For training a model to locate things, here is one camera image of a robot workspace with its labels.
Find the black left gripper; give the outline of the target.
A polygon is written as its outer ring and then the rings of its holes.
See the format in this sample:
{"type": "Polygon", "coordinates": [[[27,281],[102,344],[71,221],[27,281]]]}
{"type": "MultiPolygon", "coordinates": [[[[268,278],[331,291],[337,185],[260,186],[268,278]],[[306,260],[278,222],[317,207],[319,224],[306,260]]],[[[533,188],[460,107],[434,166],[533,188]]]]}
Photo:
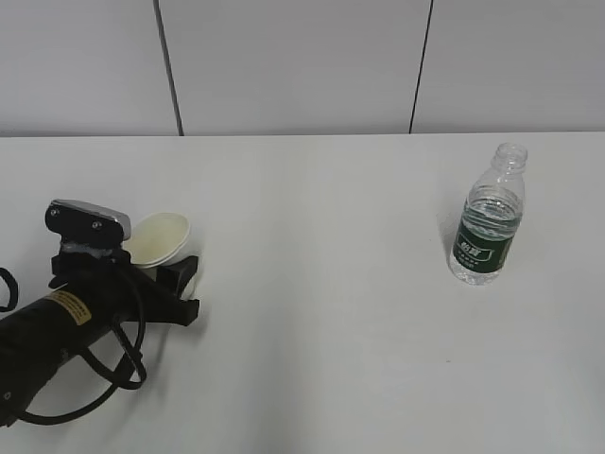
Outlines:
{"type": "Polygon", "coordinates": [[[159,285],[133,267],[125,253],[100,258],[88,253],[58,253],[51,259],[51,270],[49,326],[116,326],[124,322],[189,326],[199,316],[200,300],[182,299],[191,298],[195,291],[196,255],[158,266],[155,282],[159,285]]]}

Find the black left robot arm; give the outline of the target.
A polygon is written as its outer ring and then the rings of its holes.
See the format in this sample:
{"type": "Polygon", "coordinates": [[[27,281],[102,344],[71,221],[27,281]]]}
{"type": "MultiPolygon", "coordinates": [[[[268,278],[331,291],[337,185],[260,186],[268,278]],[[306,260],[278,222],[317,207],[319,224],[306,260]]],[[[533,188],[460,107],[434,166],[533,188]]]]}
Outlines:
{"type": "Polygon", "coordinates": [[[38,426],[74,421],[105,403],[117,390],[138,390],[147,380],[141,347],[149,323],[191,324],[199,301],[184,300],[199,258],[163,265],[149,277],[124,251],[94,258],[61,253],[52,260],[51,292],[1,321],[1,424],[21,420],[38,426]],[[38,392],[59,368],[82,358],[109,388],[71,412],[29,412],[38,392]]]}

